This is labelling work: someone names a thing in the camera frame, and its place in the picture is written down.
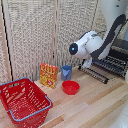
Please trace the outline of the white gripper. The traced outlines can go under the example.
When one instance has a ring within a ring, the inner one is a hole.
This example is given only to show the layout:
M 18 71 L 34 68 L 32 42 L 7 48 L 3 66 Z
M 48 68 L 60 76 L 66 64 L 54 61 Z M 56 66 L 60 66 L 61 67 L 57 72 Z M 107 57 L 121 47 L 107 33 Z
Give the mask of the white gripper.
M 83 68 L 89 68 L 92 64 L 92 58 L 85 59 L 83 61 L 82 67 Z

